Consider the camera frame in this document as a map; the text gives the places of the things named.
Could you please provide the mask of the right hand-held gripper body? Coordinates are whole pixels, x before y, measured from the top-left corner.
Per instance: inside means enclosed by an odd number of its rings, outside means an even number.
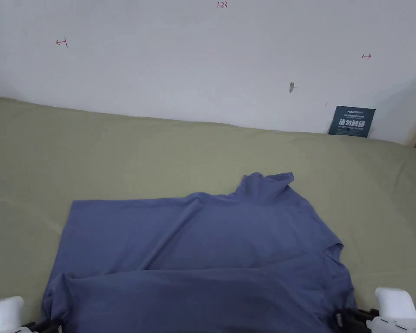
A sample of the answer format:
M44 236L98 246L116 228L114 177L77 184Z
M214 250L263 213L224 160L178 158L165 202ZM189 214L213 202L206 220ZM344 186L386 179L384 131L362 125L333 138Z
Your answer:
M408 292L379 287L375 290L379 315L364 320L372 333L416 333L416 309Z

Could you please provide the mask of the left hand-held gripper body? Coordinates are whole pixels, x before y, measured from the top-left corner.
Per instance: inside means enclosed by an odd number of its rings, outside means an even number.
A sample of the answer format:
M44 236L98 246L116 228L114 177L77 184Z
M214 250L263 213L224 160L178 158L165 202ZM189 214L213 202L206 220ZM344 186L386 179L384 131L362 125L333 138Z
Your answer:
M22 324L24 301L20 296L0 300L0 333L30 333Z

